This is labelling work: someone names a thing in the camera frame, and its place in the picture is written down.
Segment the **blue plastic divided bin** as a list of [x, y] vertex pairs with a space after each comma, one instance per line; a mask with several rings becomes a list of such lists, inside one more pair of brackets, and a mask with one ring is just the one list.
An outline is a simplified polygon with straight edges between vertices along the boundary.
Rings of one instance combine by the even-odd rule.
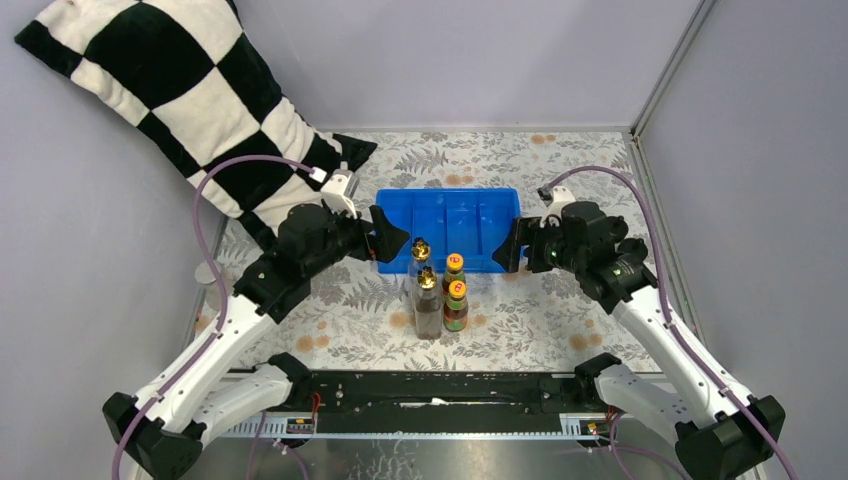
[[492, 255], [520, 217], [518, 193], [512, 188], [381, 189], [376, 195], [390, 223], [422, 238], [432, 249], [432, 264], [442, 273], [457, 253], [467, 273], [499, 274], [504, 268]]

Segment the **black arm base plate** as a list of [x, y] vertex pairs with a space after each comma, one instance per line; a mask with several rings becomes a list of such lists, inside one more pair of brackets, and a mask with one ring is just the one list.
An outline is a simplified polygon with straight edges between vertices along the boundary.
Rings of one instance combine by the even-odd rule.
[[547, 434], [563, 415], [604, 421], [609, 406], [577, 377], [546, 372], [315, 370], [274, 414], [301, 413], [320, 434]]

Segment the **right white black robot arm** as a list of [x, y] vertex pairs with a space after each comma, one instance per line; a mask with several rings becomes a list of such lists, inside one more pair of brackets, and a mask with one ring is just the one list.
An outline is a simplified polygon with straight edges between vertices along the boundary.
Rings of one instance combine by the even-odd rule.
[[775, 455], [785, 411], [772, 396], [756, 397], [695, 338], [666, 303], [646, 265], [646, 243], [620, 216], [587, 201], [561, 203], [560, 213], [516, 217], [492, 258], [509, 272], [522, 259], [532, 273], [574, 275], [583, 292], [648, 351], [674, 390], [645, 383], [611, 354], [575, 369], [575, 402], [597, 412], [622, 410], [660, 435], [692, 479], [732, 479]]

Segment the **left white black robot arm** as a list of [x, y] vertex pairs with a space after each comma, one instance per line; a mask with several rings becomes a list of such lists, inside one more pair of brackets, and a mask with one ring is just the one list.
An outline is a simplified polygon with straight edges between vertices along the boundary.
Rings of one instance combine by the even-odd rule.
[[313, 277], [346, 257], [389, 263], [398, 256], [409, 233], [381, 207], [369, 211], [365, 220], [314, 204], [292, 209], [276, 242], [245, 269], [203, 333], [135, 394], [115, 392], [106, 400], [102, 412], [117, 443], [115, 478], [128, 455], [154, 479], [178, 479], [212, 440], [254, 413], [307, 404], [310, 372], [287, 353], [222, 392], [211, 390], [247, 347], [310, 295]]

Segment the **yellow-cap sauce bottle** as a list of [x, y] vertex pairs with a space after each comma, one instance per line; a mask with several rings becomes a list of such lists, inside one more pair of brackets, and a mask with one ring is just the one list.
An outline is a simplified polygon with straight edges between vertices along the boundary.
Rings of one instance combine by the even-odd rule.
[[443, 323], [451, 332], [466, 328], [468, 317], [467, 286], [464, 281], [452, 281], [444, 296]]
[[459, 253], [452, 253], [446, 257], [446, 266], [442, 276], [443, 294], [449, 294], [450, 285], [454, 281], [466, 281], [464, 271], [464, 258]]

